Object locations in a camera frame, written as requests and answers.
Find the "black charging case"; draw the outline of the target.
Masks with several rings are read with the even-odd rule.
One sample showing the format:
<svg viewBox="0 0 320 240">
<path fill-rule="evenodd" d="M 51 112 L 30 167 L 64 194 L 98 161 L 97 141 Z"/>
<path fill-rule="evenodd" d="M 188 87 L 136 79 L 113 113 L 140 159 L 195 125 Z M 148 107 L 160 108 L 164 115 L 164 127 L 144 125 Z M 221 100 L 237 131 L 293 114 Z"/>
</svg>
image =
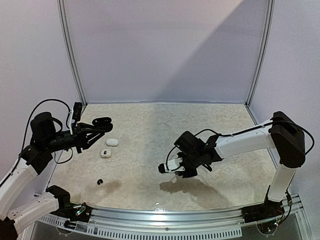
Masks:
<svg viewBox="0 0 320 240">
<path fill-rule="evenodd" d="M 96 130 L 103 130 L 106 133 L 113 129 L 113 123 L 110 117 L 95 118 L 92 120 L 92 125 Z"/>
</svg>

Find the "white oval charging case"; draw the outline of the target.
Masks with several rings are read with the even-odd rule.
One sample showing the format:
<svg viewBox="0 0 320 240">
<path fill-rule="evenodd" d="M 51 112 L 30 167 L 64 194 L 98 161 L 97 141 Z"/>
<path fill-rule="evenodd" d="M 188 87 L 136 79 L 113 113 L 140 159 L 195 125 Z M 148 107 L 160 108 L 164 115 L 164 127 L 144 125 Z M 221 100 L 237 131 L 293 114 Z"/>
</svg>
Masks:
<svg viewBox="0 0 320 240">
<path fill-rule="evenodd" d="M 105 144 L 107 146 L 110 146 L 110 147 L 116 147 L 119 145 L 119 140 L 118 139 L 115 139 L 115 138 L 108 138 L 106 141 L 105 141 Z"/>
</svg>

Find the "small white charging case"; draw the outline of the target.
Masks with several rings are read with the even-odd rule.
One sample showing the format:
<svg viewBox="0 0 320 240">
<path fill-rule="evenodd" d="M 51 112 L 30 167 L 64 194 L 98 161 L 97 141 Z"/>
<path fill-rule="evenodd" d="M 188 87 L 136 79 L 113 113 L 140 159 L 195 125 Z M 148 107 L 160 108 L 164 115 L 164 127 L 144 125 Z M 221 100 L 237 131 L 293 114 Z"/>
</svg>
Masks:
<svg viewBox="0 0 320 240">
<path fill-rule="evenodd" d="M 103 149 L 100 151 L 100 157 L 108 159 L 112 156 L 112 151 L 110 149 Z"/>
</svg>

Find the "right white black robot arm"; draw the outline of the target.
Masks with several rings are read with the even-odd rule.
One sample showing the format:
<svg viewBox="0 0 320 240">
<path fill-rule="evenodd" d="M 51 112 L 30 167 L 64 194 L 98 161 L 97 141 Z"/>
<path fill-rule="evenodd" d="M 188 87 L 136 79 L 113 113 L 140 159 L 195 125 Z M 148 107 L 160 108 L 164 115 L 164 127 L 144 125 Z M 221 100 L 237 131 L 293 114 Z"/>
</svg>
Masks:
<svg viewBox="0 0 320 240">
<path fill-rule="evenodd" d="M 267 200 L 258 208 L 262 218 L 269 218 L 278 210 L 278 203 L 285 197 L 296 171 L 305 163 L 305 133 L 281 111 L 252 128 L 231 134 L 217 133 L 206 141 L 185 131 L 174 142 L 183 156 L 167 160 L 165 169 L 186 172 L 242 153 L 275 149 L 279 164 L 266 194 Z"/>
</svg>

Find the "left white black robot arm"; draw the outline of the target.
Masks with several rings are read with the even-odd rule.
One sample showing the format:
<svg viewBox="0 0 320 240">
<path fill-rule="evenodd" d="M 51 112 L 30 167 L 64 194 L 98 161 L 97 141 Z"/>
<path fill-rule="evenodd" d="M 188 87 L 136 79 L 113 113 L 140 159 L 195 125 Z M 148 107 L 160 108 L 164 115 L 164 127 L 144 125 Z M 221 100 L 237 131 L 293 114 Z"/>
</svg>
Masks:
<svg viewBox="0 0 320 240">
<path fill-rule="evenodd" d="M 71 203 L 69 192 L 57 185 L 48 187 L 30 202 L 13 207 L 16 198 L 44 171 L 55 152 L 75 148 L 80 154 L 113 129 L 109 117 L 96 118 L 91 124 L 79 120 L 80 116 L 76 115 L 69 130 L 56 130 L 55 125 L 62 123 L 50 112 L 39 113 L 30 122 L 30 144 L 21 151 L 12 170 L 0 184 L 2 240 L 16 240 L 25 228 L 49 213 L 69 219 L 70 222 L 89 222 L 92 207 L 86 203 Z"/>
</svg>

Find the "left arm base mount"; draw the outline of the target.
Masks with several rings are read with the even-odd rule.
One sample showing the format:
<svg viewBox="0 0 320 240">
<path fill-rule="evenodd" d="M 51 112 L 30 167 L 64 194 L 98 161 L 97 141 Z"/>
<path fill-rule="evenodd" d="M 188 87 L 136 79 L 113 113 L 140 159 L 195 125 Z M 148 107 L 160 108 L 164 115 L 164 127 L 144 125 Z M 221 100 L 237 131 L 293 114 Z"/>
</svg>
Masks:
<svg viewBox="0 0 320 240">
<path fill-rule="evenodd" d="M 82 204 L 72 203 L 70 207 L 58 209 L 50 214 L 69 219 L 71 222 L 88 223 L 92 215 L 92 210 L 93 208 L 85 202 Z"/>
</svg>

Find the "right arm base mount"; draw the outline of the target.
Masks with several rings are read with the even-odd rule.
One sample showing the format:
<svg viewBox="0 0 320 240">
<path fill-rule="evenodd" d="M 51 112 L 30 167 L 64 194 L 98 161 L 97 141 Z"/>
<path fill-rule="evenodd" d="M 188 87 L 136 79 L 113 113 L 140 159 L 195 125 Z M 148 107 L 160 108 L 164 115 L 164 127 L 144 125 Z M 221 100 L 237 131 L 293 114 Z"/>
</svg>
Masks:
<svg viewBox="0 0 320 240">
<path fill-rule="evenodd" d="M 287 203 L 289 206 L 289 212 L 286 216 L 282 202 L 274 202 L 268 199 L 260 204 L 242 207 L 241 215 L 245 223 L 257 222 L 281 216 L 281 218 L 276 221 L 276 225 L 279 225 L 287 219 L 291 212 L 293 201 L 288 200 Z"/>
</svg>

